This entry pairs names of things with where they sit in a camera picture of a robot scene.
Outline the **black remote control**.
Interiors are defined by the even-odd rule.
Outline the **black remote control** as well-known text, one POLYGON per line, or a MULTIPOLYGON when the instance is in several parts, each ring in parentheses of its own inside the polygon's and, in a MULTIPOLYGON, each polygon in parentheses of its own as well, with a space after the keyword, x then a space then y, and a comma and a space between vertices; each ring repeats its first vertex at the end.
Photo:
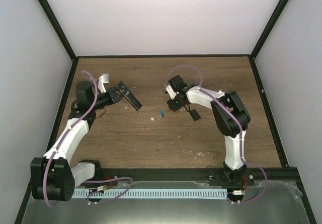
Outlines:
POLYGON ((121 93, 121 97, 124 97, 136 111, 139 111, 141 109, 142 104, 138 101, 134 94, 125 86, 123 82, 119 82, 116 85, 116 88, 121 93))

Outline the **black battery cover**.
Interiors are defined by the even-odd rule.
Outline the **black battery cover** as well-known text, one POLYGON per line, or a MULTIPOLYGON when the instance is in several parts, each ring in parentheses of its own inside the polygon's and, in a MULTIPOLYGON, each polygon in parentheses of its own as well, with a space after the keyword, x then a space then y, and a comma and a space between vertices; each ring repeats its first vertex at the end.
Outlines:
POLYGON ((192 119, 194 121, 197 121, 197 120, 201 119, 201 116, 199 115, 199 113, 197 112, 197 110, 195 110, 195 109, 190 110, 189 113, 190 113, 190 115, 191 115, 191 117, 192 117, 192 119))

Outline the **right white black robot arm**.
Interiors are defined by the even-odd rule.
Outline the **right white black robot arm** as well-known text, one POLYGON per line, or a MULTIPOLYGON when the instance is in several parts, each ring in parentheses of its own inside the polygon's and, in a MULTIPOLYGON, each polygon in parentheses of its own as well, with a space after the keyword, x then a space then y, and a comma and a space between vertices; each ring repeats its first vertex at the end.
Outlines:
POLYGON ((201 117, 191 104, 212 110, 216 126, 225 140, 223 178, 229 185, 237 184, 246 172, 244 156, 245 136, 251 117, 235 91, 212 91, 197 85, 187 85, 177 75, 165 84, 165 93, 170 96, 167 105, 176 112, 185 108, 193 120, 201 117))

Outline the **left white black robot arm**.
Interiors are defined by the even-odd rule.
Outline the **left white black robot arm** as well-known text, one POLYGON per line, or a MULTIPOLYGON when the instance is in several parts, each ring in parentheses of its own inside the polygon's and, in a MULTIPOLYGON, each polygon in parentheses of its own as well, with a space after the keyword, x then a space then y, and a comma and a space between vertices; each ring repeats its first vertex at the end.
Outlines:
POLYGON ((34 199, 69 201, 77 186, 99 185, 103 173, 99 161, 83 160, 75 167, 70 161, 82 138, 89 132, 96 111, 119 102, 127 88, 122 82, 95 94, 92 83, 82 81, 75 89, 76 100, 61 136, 41 158, 31 162, 31 188, 34 199))

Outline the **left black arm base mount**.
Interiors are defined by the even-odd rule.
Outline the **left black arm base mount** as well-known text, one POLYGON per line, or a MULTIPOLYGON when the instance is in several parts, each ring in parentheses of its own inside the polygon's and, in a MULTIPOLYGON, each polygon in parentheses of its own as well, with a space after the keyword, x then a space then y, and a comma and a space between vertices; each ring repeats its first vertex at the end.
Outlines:
POLYGON ((73 170, 72 175, 75 180, 75 186, 87 185, 87 184, 103 184, 118 181, 118 179, 106 179, 102 176, 95 175, 95 170, 92 169, 79 169, 73 170))

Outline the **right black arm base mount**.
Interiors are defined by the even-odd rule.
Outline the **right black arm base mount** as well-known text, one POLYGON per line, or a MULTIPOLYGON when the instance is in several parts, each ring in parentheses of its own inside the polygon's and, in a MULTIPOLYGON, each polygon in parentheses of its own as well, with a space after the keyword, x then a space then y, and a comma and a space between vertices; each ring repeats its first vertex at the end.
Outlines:
POLYGON ((228 187, 243 187, 254 185, 254 180, 249 178, 250 172, 248 169, 240 168, 232 171, 229 168, 207 168, 206 175, 211 186, 228 187))

